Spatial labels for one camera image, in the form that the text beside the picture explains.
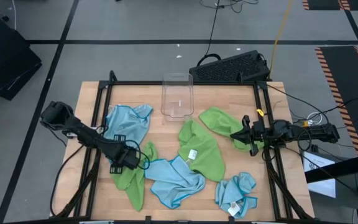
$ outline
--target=light blue towel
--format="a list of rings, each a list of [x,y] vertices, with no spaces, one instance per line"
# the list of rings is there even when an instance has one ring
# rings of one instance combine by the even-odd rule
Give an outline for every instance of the light blue towel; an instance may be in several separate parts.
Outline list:
[[[191,171],[180,156],[171,161],[157,159],[150,162],[144,176],[155,180],[150,190],[171,209],[179,207],[182,200],[205,187],[205,177]]]
[[[149,130],[150,114],[153,108],[148,105],[140,105],[131,108],[126,105],[116,105],[106,117],[108,130],[104,137],[114,139],[114,135],[123,134],[127,140],[133,140],[139,145]],[[137,148],[133,142],[127,142],[128,146]]]
[[[219,208],[228,212],[231,203],[236,202],[240,210],[234,218],[243,218],[248,209],[256,208],[258,198],[247,197],[256,186],[254,178],[246,172],[241,172],[238,176],[232,177],[229,181],[221,180],[216,186],[215,203]]]

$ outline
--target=transparent bin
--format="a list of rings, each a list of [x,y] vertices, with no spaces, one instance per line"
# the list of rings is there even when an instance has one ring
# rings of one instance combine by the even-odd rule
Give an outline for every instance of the transparent bin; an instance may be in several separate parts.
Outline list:
[[[190,119],[194,112],[193,77],[190,74],[166,74],[162,78],[161,113],[167,121]]]

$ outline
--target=wooden tabletop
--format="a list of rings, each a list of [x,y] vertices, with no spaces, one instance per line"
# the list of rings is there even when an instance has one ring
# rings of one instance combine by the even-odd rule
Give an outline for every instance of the wooden tabletop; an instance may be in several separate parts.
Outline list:
[[[284,91],[283,83],[281,82],[271,82],[270,85]],[[75,115],[87,125],[91,123],[97,87],[98,82],[83,82],[78,98]],[[137,106],[145,103],[150,104],[154,111],[151,115],[150,129],[141,144],[141,148],[148,141],[153,141],[158,151],[158,157],[170,160],[178,154],[178,149],[180,148],[178,133],[183,122],[169,122],[165,120],[160,112],[161,92],[161,86],[114,85],[110,105]],[[273,117],[275,119],[291,121],[286,96],[272,88],[268,90],[268,93],[273,108]],[[103,100],[106,91],[103,94],[98,125],[101,121],[101,110],[103,110]],[[263,111],[266,111],[262,90],[260,90],[260,96]],[[257,120],[254,92],[251,86],[195,85],[195,112],[193,113],[193,119],[204,126],[199,120],[198,115],[212,106],[221,108],[238,120],[241,120],[245,114],[249,115],[251,122]],[[258,198],[258,206],[256,209],[249,210],[244,220],[274,221],[268,175],[265,162],[261,158],[262,153],[258,153],[255,157],[250,157],[248,152],[235,150],[229,138],[211,131],[209,132],[216,138],[224,159],[226,166],[224,178],[230,179],[240,172],[248,172],[257,183],[250,196]],[[78,149],[79,146],[76,139],[68,140],[64,160]],[[287,146],[298,150],[295,142],[287,144]],[[77,190],[84,154],[85,149],[71,159],[62,170],[53,203],[55,212],[62,210]],[[313,207],[299,155],[287,149],[282,149],[281,155],[289,191],[305,211],[313,217]],[[114,181],[110,178],[109,174],[109,162],[105,157],[102,157],[91,218],[98,220],[144,220],[146,215],[150,215],[153,220],[226,221],[228,219],[229,214],[219,209],[214,202],[216,182],[207,180],[205,188],[202,191],[185,199],[179,208],[173,210],[162,205],[158,198],[151,193],[150,188],[152,184],[152,180],[145,180],[143,208],[139,212],[135,211],[125,191],[118,190],[114,185]],[[281,216],[285,217],[282,194],[278,188],[277,193]],[[83,197],[82,215],[85,214],[87,199],[88,191],[85,192]]]

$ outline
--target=yellow clip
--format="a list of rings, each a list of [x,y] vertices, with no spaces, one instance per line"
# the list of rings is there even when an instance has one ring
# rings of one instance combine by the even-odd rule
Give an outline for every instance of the yellow clip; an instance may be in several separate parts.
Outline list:
[[[265,116],[264,112],[261,109],[257,109],[256,112],[258,112],[261,116]]]

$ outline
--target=green cloth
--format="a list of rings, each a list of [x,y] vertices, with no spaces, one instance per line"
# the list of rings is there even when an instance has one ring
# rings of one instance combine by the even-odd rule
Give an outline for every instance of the green cloth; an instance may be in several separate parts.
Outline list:
[[[142,152],[149,157],[150,161],[158,159],[157,151],[151,141],[146,144]],[[140,158],[139,165],[148,166],[144,156]],[[119,190],[125,190],[134,209],[140,211],[144,199],[144,170],[138,167],[133,170],[123,167],[121,174],[111,174],[111,178],[114,179],[114,183]]]
[[[179,132],[180,157],[189,164],[191,170],[200,172],[209,180],[219,182],[224,176],[224,164],[216,140],[205,128],[194,120],[185,121]],[[189,158],[191,150],[196,150],[195,159]]]
[[[215,133],[230,137],[231,134],[236,133],[242,129],[242,124],[233,116],[227,114],[223,110],[216,107],[202,112],[199,116],[200,120]],[[263,142],[255,142],[258,148],[264,146]],[[238,140],[233,139],[234,148],[248,152],[251,150],[250,145],[244,144]]]

